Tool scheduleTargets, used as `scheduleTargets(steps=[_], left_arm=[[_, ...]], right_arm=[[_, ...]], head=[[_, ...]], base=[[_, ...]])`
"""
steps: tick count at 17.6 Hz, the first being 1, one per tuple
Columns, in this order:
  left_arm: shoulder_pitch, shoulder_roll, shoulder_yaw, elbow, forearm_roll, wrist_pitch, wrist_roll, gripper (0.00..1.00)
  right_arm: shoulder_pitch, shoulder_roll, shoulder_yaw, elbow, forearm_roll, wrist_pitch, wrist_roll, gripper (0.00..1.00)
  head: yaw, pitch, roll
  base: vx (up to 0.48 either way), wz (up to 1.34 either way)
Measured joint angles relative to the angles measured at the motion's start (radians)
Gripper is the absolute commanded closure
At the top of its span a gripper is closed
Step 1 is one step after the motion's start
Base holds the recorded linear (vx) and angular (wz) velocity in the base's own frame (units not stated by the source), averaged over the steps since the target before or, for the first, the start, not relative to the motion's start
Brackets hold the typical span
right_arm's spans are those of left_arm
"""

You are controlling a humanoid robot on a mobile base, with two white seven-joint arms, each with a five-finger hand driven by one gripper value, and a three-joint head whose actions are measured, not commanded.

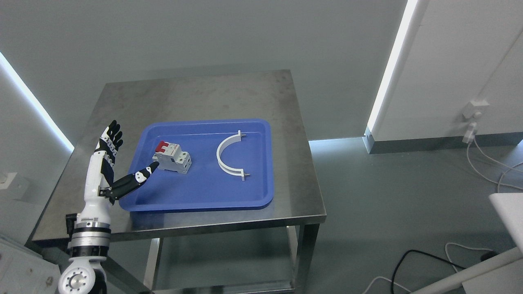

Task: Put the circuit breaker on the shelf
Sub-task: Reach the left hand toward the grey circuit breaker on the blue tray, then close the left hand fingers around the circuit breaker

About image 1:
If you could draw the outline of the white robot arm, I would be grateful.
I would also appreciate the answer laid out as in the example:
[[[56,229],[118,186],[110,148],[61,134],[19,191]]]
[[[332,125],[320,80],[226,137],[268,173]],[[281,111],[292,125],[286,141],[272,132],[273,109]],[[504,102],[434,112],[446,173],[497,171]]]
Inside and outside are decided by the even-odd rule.
[[[106,294],[107,275],[102,262],[110,247],[110,224],[97,218],[82,219],[80,214],[65,217],[69,242],[69,266],[58,281],[60,294]]]

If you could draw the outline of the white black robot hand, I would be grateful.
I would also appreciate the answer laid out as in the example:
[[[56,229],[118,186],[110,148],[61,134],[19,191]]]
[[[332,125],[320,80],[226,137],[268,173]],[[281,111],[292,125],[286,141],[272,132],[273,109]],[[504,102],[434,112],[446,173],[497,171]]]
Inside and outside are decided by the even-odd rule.
[[[144,169],[115,180],[114,165],[116,155],[123,145],[122,137],[123,132],[116,120],[102,132],[89,160],[84,189],[85,206],[77,216],[77,223],[101,222],[109,225],[110,207],[143,186],[159,167],[159,162],[151,162]]]

